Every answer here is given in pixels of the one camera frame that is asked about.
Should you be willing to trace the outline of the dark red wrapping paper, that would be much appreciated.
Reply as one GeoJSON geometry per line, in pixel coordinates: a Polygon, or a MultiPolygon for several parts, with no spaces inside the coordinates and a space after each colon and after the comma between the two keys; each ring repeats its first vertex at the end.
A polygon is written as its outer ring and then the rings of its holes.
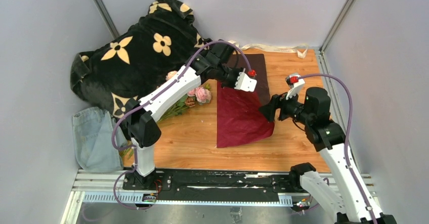
{"type": "Polygon", "coordinates": [[[217,147],[235,147],[270,137],[274,122],[269,122],[259,107],[269,103],[270,89],[263,54],[246,55],[256,71],[254,92],[238,91],[217,85],[217,147]]]}

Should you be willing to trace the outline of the pink fake flower stem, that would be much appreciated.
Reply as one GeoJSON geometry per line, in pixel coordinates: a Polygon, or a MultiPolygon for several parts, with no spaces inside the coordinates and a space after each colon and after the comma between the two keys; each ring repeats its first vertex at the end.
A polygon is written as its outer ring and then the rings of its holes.
{"type": "Polygon", "coordinates": [[[171,72],[169,72],[169,73],[166,75],[165,80],[166,80],[166,81],[170,80],[170,79],[171,79],[171,78],[173,78],[176,74],[177,74],[177,71],[171,71],[171,72]]]}
{"type": "Polygon", "coordinates": [[[160,120],[182,115],[188,109],[196,105],[209,104],[211,99],[212,94],[210,89],[206,86],[199,86],[186,93],[176,103],[168,108],[167,111],[161,116],[160,120]]]}

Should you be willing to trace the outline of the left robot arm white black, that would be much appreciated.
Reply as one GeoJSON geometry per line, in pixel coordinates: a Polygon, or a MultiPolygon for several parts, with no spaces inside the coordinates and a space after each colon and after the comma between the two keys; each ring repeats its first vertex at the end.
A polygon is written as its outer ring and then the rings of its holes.
{"type": "Polygon", "coordinates": [[[230,68],[226,62],[236,51],[243,52],[234,44],[224,40],[209,42],[200,47],[171,79],[158,89],[127,105],[128,111],[120,118],[131,137],[134,163],[125,182],[135,178],[135,186],[147,190],[160,181],[155,176],[154,145],[161,136],[157,125],[161,116],[189,91],[201,86],[209,79],[217,80],[223,87],[244,92],[253,92],[256,86],[254,71],[248,66],[230,68]]]}

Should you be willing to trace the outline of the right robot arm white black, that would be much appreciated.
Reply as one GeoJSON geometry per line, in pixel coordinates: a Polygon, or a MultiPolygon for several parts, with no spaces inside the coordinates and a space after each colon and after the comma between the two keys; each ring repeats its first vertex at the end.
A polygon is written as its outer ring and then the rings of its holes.
{"type": "Polygon", "coordinates": [[[329,213],[334,223],[396,223],[375,203],[361,176],[352,174],[355,168],[351,153],[346,149],[346,135],[341,126],[330,118],[331,99],[320,87],[307,89],[305,101],[298,96],[273,95],[259,111],[272,122],[276,110],[279,120],[291,118],[305,126],[307,139],[328,165],[338,192],[335,192],[309,163],[292,166],[291,184],[307,191],[329,213]]]}

